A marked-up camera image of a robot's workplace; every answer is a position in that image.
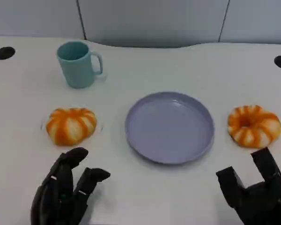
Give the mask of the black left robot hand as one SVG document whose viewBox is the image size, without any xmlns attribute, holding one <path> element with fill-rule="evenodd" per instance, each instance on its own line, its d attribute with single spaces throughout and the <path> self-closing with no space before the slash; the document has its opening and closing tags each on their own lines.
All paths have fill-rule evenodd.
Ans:
<svg viewBox="0 0 281 225">
<path fill-rule="evenodd" d="M 31 224 L 77 225 L 81 222 L 97 183 L 111 175 L 101 168 L 87 167 L 74 185 L 72 170 L 88 153 L 85 148 L 76 147 L 58 157 L 36 191 L 30 210 Z"/>
</svg>

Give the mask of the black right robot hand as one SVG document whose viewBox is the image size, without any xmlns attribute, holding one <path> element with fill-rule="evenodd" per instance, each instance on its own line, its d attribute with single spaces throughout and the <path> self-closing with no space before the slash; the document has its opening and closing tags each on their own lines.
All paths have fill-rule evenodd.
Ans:
<svg viewBox="0 0 281 225">
<path fill-rule="evenodd" d="M 269 148 L 251 154 L 263 182 L 245 187 L 233 167 L 216 173 L 221 191 L 245 225 L 281 225 L 281 172 Z"/>
</svg>

